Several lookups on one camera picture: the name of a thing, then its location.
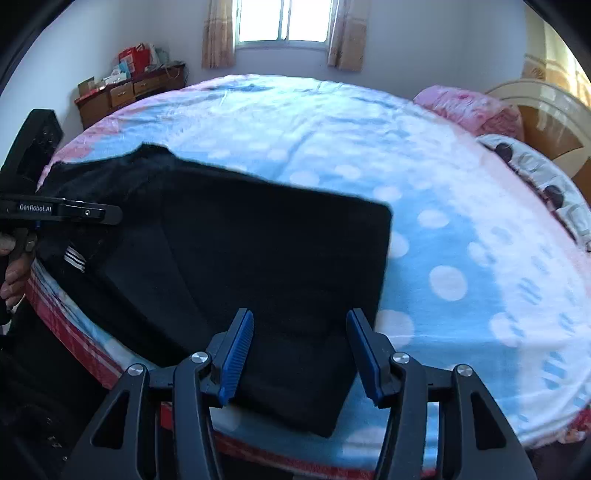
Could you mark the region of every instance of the wooden headboard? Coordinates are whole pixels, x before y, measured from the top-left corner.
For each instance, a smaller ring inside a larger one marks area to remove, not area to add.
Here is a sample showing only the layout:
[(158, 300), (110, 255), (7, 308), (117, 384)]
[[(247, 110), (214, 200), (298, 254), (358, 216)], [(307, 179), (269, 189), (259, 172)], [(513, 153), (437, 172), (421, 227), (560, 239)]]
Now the wooden headboard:
[(525, 143), (556, 163), (591, 205), (591, 110), (570, 93), (534, 79), (490, 92), (521, 111)]

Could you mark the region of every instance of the curtain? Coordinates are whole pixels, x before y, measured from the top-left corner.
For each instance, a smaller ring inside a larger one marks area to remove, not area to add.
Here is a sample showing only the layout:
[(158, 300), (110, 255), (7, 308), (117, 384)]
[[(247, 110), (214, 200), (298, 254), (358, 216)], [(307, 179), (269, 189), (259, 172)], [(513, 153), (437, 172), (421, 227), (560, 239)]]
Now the curtain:
[(527, 8), (528, 51), (521, 77), (557, 85), (591, 108), (591, 82), (583, 68), (556, 30)]
[(234, 8), (232, 0), (209, 0), (203, 29), (201, 67), (218, 69), (234, 65)]
[(359, 72), (363, 66), (371, 0), (334, 0), (328, 65)]

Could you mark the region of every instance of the pink pillow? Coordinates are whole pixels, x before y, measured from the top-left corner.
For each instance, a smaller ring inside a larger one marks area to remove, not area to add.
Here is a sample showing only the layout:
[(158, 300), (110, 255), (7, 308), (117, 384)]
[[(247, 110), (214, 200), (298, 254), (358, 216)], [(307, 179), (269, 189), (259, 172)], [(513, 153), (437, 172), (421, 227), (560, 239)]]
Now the pink pillow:
[(524, 139), (519, 109), (483, 93), (434, 85), (419, 93), (414, 102), (473, 135), (498, 134)]

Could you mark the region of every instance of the wooden dresser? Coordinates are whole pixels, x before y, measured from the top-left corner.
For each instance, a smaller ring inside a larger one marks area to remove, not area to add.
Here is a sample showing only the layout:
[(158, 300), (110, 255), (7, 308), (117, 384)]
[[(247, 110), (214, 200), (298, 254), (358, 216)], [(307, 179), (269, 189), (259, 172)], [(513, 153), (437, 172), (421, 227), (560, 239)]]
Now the wooden dresser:
[(86, 130), (107, 115), (138, 100), (185, 87), (185, 65), (161, 68), (141, 73), (129, 80), (93, 90), (74, 102), (80, 111), (82, 126)]

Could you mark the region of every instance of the bed sheet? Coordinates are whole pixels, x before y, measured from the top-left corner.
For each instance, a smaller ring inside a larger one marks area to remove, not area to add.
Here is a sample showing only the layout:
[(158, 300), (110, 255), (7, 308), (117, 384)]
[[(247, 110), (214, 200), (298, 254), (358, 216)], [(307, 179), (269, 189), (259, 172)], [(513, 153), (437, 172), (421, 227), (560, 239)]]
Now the bed sheet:
[[(457, 125), (375, 90), (231, 76), (124, 108), (52, 164), (114, 157), (143, 142), (187, 160), (388, 204), (394, 220), (376, 330), (423, 364), (471, 364), (526, 445), (553, 441), (588, 404), (590, 258)], [(103, 384), (141, 360), (94, 325), (40, 264), (27, 294)], [(356, 379), (329, 439), (236, 407), (212, 415), (225, 451), (328, 478), (370, 478), (388, 411), (374, 408)], [(437, 415), (430, 405), (426, 468), (435, 462)]]

